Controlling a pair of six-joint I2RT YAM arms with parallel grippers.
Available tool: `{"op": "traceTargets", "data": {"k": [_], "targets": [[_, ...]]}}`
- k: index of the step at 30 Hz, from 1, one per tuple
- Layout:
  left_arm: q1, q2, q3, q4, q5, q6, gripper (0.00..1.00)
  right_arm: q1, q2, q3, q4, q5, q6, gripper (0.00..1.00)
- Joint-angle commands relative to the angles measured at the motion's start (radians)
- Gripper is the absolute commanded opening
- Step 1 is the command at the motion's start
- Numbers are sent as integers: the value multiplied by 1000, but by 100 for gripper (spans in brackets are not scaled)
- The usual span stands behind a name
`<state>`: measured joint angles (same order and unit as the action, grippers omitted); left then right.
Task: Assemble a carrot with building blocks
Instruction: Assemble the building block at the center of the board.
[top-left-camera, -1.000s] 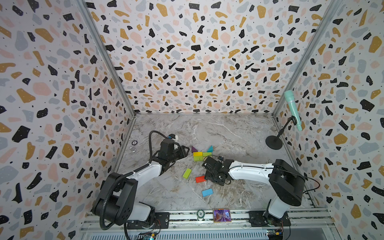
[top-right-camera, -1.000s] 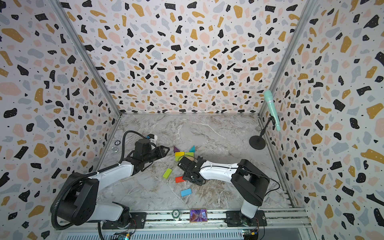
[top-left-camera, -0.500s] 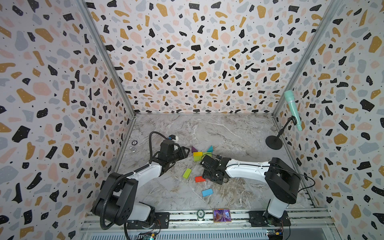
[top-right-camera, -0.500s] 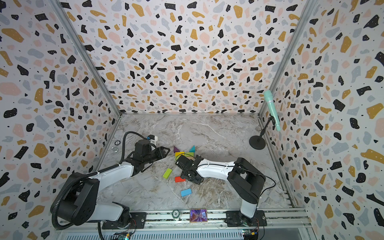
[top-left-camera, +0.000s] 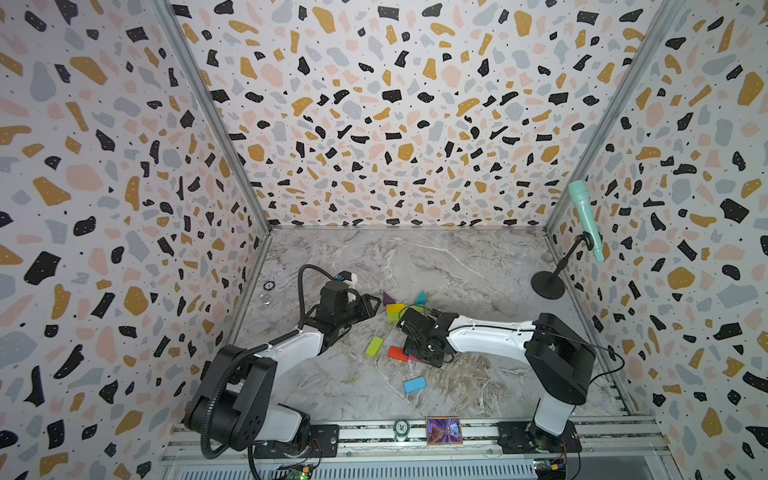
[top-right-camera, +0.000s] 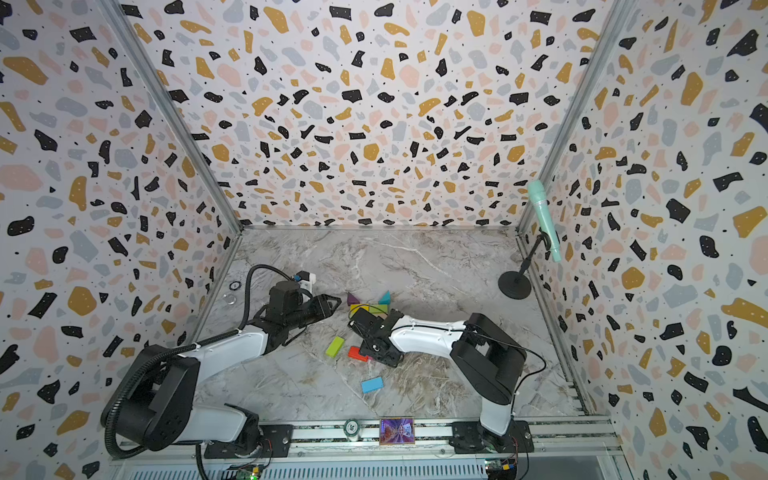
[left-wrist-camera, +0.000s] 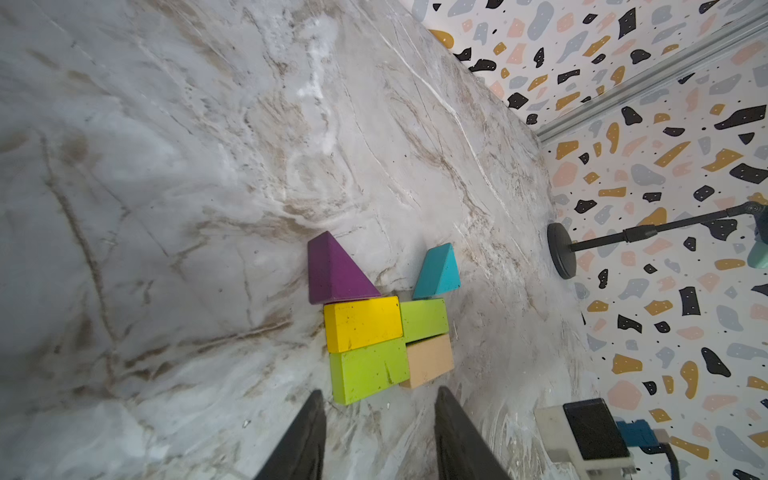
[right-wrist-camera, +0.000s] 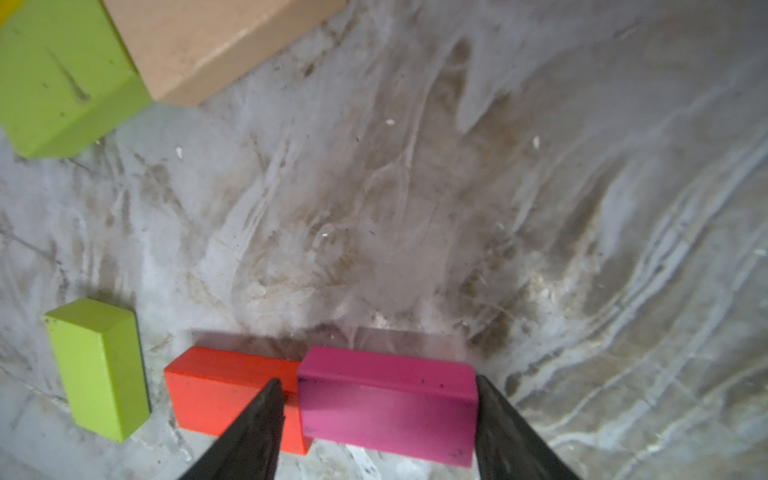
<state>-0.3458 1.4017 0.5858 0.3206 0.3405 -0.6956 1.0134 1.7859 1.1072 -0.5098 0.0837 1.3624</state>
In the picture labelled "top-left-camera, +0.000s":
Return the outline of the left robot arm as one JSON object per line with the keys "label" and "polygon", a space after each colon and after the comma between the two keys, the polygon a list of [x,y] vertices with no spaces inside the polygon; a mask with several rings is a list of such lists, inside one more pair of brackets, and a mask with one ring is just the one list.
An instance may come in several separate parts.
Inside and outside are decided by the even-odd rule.
{"label": "left robot arm", "polygon": [[183,417],[183,425],[200,435],[203,457],[215,459],[257,442],[308,443],[309,416],[271,402],[275,380],[327,351],[353,325],[375,317],[381,305],[379,297],[330,280],[320,302],[301,310],[298,326],[289,333],[256,347],[222,347],[204,368]]}

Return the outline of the red block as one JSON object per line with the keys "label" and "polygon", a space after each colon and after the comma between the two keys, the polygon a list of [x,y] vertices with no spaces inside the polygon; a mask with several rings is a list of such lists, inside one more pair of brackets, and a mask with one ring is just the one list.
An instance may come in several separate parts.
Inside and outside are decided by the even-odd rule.
{"label": "red block", "polygon": [[409,356],[406,355],[401,348],[398,347],[390,347],[387,355],[389,358],[401,361],[401,362],[408,362]]}

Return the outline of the teal triangular block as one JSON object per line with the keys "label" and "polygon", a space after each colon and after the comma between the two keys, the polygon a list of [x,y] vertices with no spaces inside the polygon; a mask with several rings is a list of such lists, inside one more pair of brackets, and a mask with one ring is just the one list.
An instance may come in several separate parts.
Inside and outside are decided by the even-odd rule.
{"label": "teal triangular block", "polygon": [[422,291],[422,292],[421,292],[421,293],[420,293],[420,294],[417,296],[417,298],[414,300],[413,304],[414,304],[414,305],[421,305],[421,306],[424,306],[424,305],[426,304],[426,302],[427,302],[427,295],[426,295],[426,293],[425,293],[424,291]]}

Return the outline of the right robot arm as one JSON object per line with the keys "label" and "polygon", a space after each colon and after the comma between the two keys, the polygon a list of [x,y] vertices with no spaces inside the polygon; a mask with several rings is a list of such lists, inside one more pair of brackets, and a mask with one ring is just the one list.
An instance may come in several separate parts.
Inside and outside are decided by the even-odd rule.
{"label": "right robot arm", "polygon": [[527,364],[544,389],[520,447],[531,451],[576,451],[568,444],[570,417],[586,403],[596,348],[556,315],[515,323],[477,320],[454,313],[422,314],[407,308],[397,322],[407,336],[404,354],[435,368],[458,354],[495,355]]}

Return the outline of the yellow block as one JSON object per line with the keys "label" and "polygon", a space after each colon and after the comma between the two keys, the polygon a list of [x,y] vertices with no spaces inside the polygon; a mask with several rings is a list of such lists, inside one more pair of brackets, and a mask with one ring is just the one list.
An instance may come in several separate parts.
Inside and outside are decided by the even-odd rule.
{"label": "yellow block", "polygon": [[405,304],[390,304],[387,305],[387,316],[397,316],[400,318],[400,313],[406,308]]}

